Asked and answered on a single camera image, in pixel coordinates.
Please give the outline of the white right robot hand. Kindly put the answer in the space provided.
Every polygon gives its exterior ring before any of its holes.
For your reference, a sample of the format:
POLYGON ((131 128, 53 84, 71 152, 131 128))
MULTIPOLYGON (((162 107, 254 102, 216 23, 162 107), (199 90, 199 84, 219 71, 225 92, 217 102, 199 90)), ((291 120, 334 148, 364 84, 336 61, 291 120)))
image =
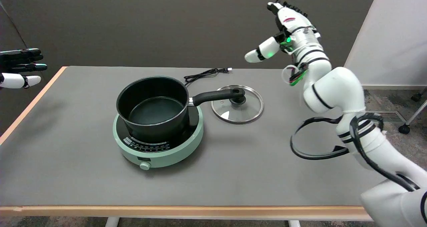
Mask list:
POLYGON ((275 16, 279 32, 245 54, 248 63, 264 61, 279 51, 291 55, 306 45, 319 43, 320 34, 316 27, 308 20, 308 15, 298 7, 276 0, 268 2, 267 9, 275 16))

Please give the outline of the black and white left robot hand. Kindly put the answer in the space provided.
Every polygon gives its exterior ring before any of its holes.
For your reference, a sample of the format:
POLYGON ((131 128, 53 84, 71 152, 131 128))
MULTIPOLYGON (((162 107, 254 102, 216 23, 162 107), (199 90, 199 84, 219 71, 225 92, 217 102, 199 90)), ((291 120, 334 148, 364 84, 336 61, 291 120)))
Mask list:
POLYGON ((43 58, 42 52, 38 48, 1 51, 1 89, 27 89, 39 84, 42 80, 39 75, 23 75, 22 73, 47 70, 46 64, 37 63, 43 58))

